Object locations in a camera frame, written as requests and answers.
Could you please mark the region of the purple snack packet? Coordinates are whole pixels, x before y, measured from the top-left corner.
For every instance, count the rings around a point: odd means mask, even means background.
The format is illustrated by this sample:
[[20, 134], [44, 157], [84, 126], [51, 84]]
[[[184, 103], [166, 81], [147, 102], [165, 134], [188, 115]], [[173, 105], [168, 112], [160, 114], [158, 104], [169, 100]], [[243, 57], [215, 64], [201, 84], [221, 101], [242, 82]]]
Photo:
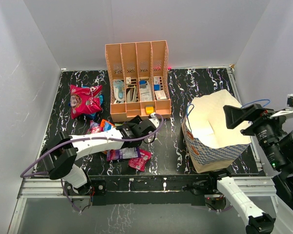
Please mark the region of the purple snack packet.
[[114, 161], [114, 160], [125, 160], [132, 158], [140, 158], [140, 150], [139, 148], [123, 148], [119, 150], [110, 150], [107, 152], [106, 160]]

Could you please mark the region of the small pink snack packet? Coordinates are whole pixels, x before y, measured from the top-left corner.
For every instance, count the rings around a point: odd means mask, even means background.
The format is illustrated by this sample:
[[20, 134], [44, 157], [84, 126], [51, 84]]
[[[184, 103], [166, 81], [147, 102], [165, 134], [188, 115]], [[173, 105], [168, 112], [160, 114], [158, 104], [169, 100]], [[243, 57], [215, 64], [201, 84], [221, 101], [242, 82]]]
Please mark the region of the small pink snack packet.
[[140, 156], [129, 160], [129, 167], [144, 172], [146, 163], [151, 159], [151, 152], [139, 150]]

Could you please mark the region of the blue checkered paper bag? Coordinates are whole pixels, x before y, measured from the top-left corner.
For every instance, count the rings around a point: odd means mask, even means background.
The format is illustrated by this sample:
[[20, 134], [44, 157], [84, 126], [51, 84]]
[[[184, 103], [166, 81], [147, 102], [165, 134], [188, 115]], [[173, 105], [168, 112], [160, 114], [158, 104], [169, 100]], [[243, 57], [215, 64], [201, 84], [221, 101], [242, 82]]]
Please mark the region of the blue checkered paper bag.
[[225, 105], [241, 107], [227, 90], [195, 97], [187, 107], [182, 131], [197, 173], [229, 167], [251, 144], [251, 137], [240, 132], [251, 123], [244, 121], [228, 129]]

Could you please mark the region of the purple Fox's candy bag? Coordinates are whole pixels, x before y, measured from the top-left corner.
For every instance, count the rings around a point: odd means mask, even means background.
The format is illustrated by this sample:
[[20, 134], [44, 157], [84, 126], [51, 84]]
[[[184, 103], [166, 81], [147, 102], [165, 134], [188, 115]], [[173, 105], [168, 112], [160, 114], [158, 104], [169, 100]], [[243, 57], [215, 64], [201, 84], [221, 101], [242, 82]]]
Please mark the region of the purple Fox's candy bag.
[[94, 134], [94, 133], [100, 133], [103, 131], [103, 128], [100, 126], [100, 124], [91, 121], [90, 122], [90, 127], [87, 131], [87, 134]]

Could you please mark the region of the blue snack box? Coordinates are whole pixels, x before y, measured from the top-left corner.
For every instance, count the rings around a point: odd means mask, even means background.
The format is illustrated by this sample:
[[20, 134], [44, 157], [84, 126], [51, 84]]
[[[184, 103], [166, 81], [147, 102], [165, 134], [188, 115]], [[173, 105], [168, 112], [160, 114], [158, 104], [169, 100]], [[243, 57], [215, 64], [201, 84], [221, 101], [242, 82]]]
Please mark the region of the blue snack box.
[[114, 125], [113, 125], [113, 124], [108, 123], [108, 122], [105, 122], [105, 123], [104, 123], [104, 126], [103, 126], [103, 131], [104, 131], [104, 132], [105, 132], [105, 131], [109, 131], [109, 130], [111, 130], [112, 128], [114, 128]]

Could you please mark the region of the orange Fox's candy bag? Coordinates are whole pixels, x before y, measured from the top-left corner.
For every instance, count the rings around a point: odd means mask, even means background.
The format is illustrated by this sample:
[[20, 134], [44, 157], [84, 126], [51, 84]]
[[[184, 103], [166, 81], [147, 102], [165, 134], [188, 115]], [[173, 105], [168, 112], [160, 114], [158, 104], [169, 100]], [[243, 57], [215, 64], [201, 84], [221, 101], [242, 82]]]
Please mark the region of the orange Fox's candy bag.
[[103, 128], [105, 122], [110, 123], [108, 120], [102, 119], [102, 121], [101, 121], [101, 123], [100, 123], [100, 127]]

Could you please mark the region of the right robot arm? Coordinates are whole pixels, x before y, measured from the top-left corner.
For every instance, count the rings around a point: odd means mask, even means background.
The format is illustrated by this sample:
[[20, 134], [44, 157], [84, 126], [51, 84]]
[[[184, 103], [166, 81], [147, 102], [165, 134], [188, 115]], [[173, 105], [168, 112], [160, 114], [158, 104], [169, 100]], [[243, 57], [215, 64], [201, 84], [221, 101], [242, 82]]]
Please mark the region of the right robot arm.
[[271, 167], [278, 171], [272, 178], [276, 189], [278, 211], [276, 218], [254, 205], [227, 173], [211, 173], [208, 188], [222, 193], [236, 209], [248, 234], [293, 234], [293, 130], [286, 133], [283, 123], [293, 118], [293, 103], [278, 112], [253, 104], [245, 108], [223, 107], [228, 129], [243, 121], [252, 124], [241, 130], [244, 136], [255, 136]]

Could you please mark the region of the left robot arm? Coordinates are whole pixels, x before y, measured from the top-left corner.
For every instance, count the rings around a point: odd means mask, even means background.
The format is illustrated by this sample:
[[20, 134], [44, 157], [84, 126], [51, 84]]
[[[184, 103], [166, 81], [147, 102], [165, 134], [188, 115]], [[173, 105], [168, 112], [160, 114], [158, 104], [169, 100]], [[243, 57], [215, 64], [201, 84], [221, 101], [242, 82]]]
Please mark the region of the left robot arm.
[[156, 134], [163, 122], [160, 114], [152, 113], [147, 119], [137, 115], [121, 126], [99, 133], [68, 135], [61, 132], [50, 147], [44, 148], [40, 159], [50, 180], [64, 180], [77, 194], [86, 195], [92, 190], [91, 180], [75, 161], [98, 152], [137, 148], [145, 138]]

